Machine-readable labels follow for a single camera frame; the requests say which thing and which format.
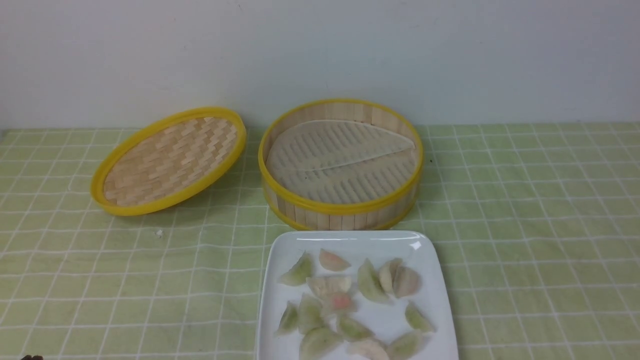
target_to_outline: bamboo steamer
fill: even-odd
[[[395,225],[415,203],[422,158],[407,120],[355,99],[285,113],[265,132],[258,154],[269,207],[298,230]]]
[[[176,205],[219,179],[240,157],[246,129],[235,112],[197,108],[133,134],[100,164],[91,195],[113,215]]]

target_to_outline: green dumpling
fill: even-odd
[[[312,277],[313,273],[314,260],[309,253],[305,252],[289,271],[280,276],[278,282],[289,286],[300,286],[306,283],[307,277]]]
[[[373,337],[373,332],[368,327],[348,316],[338,318],[336,329],[350,343]]]
[[[358,288],[362,295],[370,301],[380,304],[388,304],[389,296],[385,293],[380,285],[378,274],[369,259],[358,268]]]
[[[422,331],[414,330],[407,332],[394,340],[387,347],[387,354],[390,360],[408,360],[422,349],[424,336]]]
[[[276,331],[276,335],[286,335],[298,328],[298,310],[291,302],[287,302],[287,309],[282,313],[280,325]]]
[[[342,343],[342,338],[326,327],[309,331],[300,343],[300,360],[318,360]]]
[[[409,302],[404,310],[404,317],[409,326],[422,332],[433,332],[433,326],[426,317],[420,312],[420,309],[413,303]]]
[[[315,297],[304,293],[298,307],[298,331],[306,334],[316,327],[324,326],[322,303]]]

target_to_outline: yellow plastic rim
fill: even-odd
[[[127,153],[127,151],[131,150],[142,140],[150,137],[158,131],[162,131],[167,127],[176,125],[180,122],[200,117],[224,118],[230,121],[237,128],[237,142],[227,158],[224,159],[218,167],[190,186],[147,204],[137,206],[117,206],[105,198],[103,191],[104,180],[106,179],[109,171],[111,171],[111,168],[113,168],[113,165],[115,165],[115,163],[117,163],[118,160]],[[107,158],[100,164],[98,170],[96,170],[93,175],[93,179],[91,181],[91,196],[104,209],[104,211],[113,215],[125,217],[153,213],[155,211],[169,208],[170,206],[176,205],[179,202],[185,201],[186,199],[196,195],[218,180],[240,157],[245,144],[246,129],[244,128],[243,121],[240,116],[232,110],[225,108],[197,108],[171,115],[138,131],[126,139],[125,142],[113,149],[111,154],[109,154],[109,156],[107,156]]]
[[[294,113],[296,111],[300,111],[303,108],[307,108],[309,106],[314,106],[314,105],[318,105],[318,104],[326,104],[328,102],[350,102],[350,103],[353,103],[353,104],[364,104],[364,105],[374,106],[376,108],[379,108],[381,110],[384,110],[384,111],[387,111],[387,112],[393,114],[401,122],[403,122],[409,128],[409,130],[413,133],[415,138],[417,139],[415,146],[416,146],[416,151],[418,152],[418,158],[417,158],[418,167],[416,168],[416,170],[413,173],[413,175],[411,176],[411,178],[409,178],[409,180],[407,180],[407,182],[405,182],[405,184],[403,184],[398,189],[394,190],[392,193],[390,193],[390,194],[388,194],[386,196],[383,196],[383,197],[381,197],[379,199],[367,201],[367,202],[359,202],[357,204],[327,204],[325,202],[313,201],[313,200],[304,198],[302,196],[296,195],[295,193],[292,193],[289,190],[287,190],[286,188],[284,188],[284,186],[280,185],[273,178],[273,176],[271,176],[271,174],[269,173],[269,170],[267,170],[267,165],[264,162],[264,156],[263,156],[264,155],[264,143],[266,142],[267,137],[269,136],[269,134],[271,133],[273,128],[276,127],[278,125],[278,123],[283,121],[283,119],[288,117],[290,114],[292,114],[292,113]],[[420,140],[420,135],[418,134],[418,132],[415,130],[415,128],[413,127],[413,125],[410,122],[408,122],[402,115],[398,114],[397,112],[395,112],[394,110],[391,110],[390,108],[388,108],[386,106],[383,106],[383,105],[380,105],[380,104],[376,104],[375,102],[369,102],[369,101],[358,100],[358,99],[325,99],[325,100],[318,100],[318,101],[308,102],[308,103],[306,103],[304,105],[298,106],[295,109],[291,109],[291,110],[287,111],[286,113],[284,113],[281,117],[279,117],[278,120],[275,120],[267,128],[267,131],[262,135],[262,140],[260,141],[260,147],[258,148],[258,165],[260,167],[260,173],[262,174],[262,178],[265,180],[265,182],[269,185],[269,187],[271,187],[273,189],[273,191],[276,194],[281,196],[287,202],[293,203],[293,204],[295,204],[297,206],[300,206],[301,208],[305,208],[307,210],[312,210],[312,211],[315,211],[315,212],[318,212],[318,213],[324,213],[324,214],[329,214],[329,215],[350,215],[350,214],[367,213],[367,212],[370,212],[370,211],[376,211],[378,209],[384,208],[385,206],[391,205],[392,203],[398,201],[400,198],[402,198],[402,196],[407,191],[410,191],[410,188],[416,182],[418,182],[420,180],[420,173],[422,172],[423,157],[424,157],[424,150],[422,148],[422,141]]]

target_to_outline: white plate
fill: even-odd
[[[318,262],[320,249],[335,252],[351,263],[342,273],[329,272]],[[315,260],[315,275],[348,274],[356,280],[358,267],[369,258],[376,268],[393,258],[402,258],[405,265],[422,276],[422,286],[417,294],[402,299],[393,298],[393,305],[381,305],[354,296],[358,311],[352,317],[368,326],[376,337],[389,344],[398,336],[411,330],[404,319],[408,300],[414,301],[433,327],[434,334],[427,338],[426,346],[412,359],[457,360],[458,346],[453,327],[451,307],[445,287],[440,262],[433,244],[426,236],[412,231],[299,231],[280,235],[269,253],[264,276],[262,300],[256,343],[257,360],[297,360],[302,335],[297,331],[285,336],[275,336],[280,317],[287,301],[300,303],[304,292],[311,294],[307,285],[290,287],[278,284],[278,277],[297,262],[303,252],[309,252]],[[335,319],[329,321],[335,330]],[[348,343],[327,354],[323,359],[362,359],[346,354]]]

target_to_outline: woven bamboo lid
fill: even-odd
[[[93,198],[114,215],[141,215],[184,201],[220,178],[238,159],[246,130],[238,114],[199,108],[156,122],[100,164]]]

